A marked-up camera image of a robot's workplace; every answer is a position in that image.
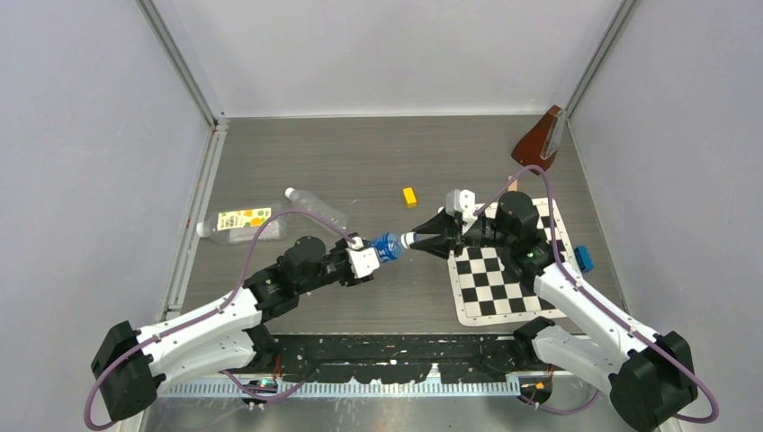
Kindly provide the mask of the blue label water bottle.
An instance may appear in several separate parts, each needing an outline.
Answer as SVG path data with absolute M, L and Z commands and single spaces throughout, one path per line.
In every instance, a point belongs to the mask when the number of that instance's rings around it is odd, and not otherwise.
M 371 239 L 369 245 L 375 249 L 380 262 L 386 264 L 400 259 L 415 242 L 417 242 L 417 234 L 414 232 L 409 231 L 400 235 L 387 232 Z

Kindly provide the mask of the fruit label plastic bottle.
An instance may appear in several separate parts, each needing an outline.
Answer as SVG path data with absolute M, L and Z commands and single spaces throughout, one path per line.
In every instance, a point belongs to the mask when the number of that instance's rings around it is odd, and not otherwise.
M 264 207 L 241 208 L 212 212 L 195 226 L 196 234 L 221 245 L 249 242 L 257 230 L 275 213 L 283 209 L 281 204 Z

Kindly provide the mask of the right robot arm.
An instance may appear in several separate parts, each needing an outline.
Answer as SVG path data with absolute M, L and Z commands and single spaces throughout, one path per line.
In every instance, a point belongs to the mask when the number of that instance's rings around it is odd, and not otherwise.
M 559 366 L 606 396 L 636 431 L 653 431 L 694 402 L 689 344 L 641 324 L 588 284 L 561 258 L 555 228 L 525 193 L 505 192 L 493 215 L 471 216 L 472 192 L 454 190 L 436 216 L 403 236 L 411 249 L 446 259 L 466 248 L 494 248 L 509 282 L 549 302 L 587 334 L 572 336 L 546 318 L 516 330 L 514 358 L 525 369 Z

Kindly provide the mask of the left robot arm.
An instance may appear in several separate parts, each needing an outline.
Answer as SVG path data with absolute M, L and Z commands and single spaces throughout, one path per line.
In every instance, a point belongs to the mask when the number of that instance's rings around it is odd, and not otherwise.
M 157 396 L 206 374 L 249 367 L 268 371 L 276 344 L 265 323 L 295 309 L 300 297 L 331 284 L 370 282 L 381 261 L 368 241 L 353 237 L 333 248 L 299 238 L 275 262 L 236 289 L 174 319 L 142 328 L 112 326 L 91 363 L 112 423 L 149 407 Z

